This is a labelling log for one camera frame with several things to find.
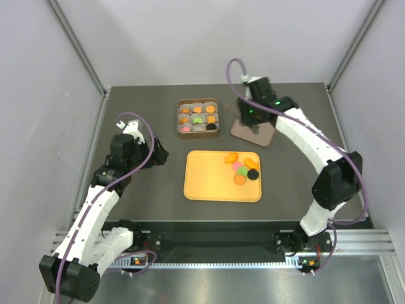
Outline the brown tin lid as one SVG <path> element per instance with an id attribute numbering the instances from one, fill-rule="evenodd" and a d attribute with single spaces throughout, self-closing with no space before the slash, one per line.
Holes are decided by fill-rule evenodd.
<path id="1" fill-rule="evenodd" d="M 242 125 L 236 119 L 230 130 L 231 135 L 262 147 L 268 147 L 275 135 L 275 128 L 271 123 L 261 123 L 252 127 Z"/>

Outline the orange flower cookie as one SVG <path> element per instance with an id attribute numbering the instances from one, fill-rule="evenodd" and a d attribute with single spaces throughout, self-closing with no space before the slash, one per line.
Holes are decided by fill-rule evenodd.
<path id="1" fill-rule="evenodd" d="M 181 118 L 181 119 L 179 120 L 179 124 L 185 124 L 185 123 L 187 123 L 188 121 L 189 121 L 188 118 L 183 117 L 183 118 Z"/>

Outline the tan flower cookie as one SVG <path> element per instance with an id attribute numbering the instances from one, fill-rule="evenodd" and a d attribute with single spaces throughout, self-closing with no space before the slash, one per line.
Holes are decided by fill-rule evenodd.
<path id="1" fill-rule="evenodd" d="M 194 108 L 192 109 L 192 111 L 193 111 L 194 113 L 201 113 L 203 110 L 202 110 L 201 107 L 194 107 Z"/>

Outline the brown cookie tin box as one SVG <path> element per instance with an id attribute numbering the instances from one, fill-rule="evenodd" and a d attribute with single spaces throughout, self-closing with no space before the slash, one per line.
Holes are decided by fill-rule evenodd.
<path id="1" fill-rule="evenodd" d="M 182 99 L 177 103 L 177 133 L 181 139 L 211 139 L 220 134 L 215 98 Z"/>

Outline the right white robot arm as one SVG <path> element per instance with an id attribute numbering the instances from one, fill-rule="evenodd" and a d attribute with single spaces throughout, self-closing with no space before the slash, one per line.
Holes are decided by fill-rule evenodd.
<path id="1" fill-rule="evenodd" d="M 295 144 L 318 173 L 311 189 L 313 202 L 293 232 L 296 245 L 311 250 L 328 221 L 361 190 L 363 159 L 356 151 L 334 148 L 293 99 L 277 97 L 268 78 L 244 75 L 241 82 L 246 88 L 244 98 L 237 99 L 242 125 L 270 123 Z"/>

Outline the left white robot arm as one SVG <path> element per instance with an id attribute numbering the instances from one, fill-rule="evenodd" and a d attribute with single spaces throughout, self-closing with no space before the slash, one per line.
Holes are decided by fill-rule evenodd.
<path id="1" fill-rule="evenodd" d="M 144 168 L 163 165 L 168 158 L 168 152 L 150 125 L 141 116 L 133 116 L 129 122 L 117 122 L 121 132 L 113 137 L 109 155 L 94 172 L 77 218 L 54 253 L 43 256 L 39 263 L 44 284 L 55 295 L 56 303 L 60 303 L 62 296 L 89 302 L 102 276 L 117 260 L 144 256 L 138 274 L 147 271 L 157 260 L 153 250 L 140 249 L 144 242 L 140 227 L 126 220 L 113 227 L 101 242 L 97 241 L 132 175 Z"/>

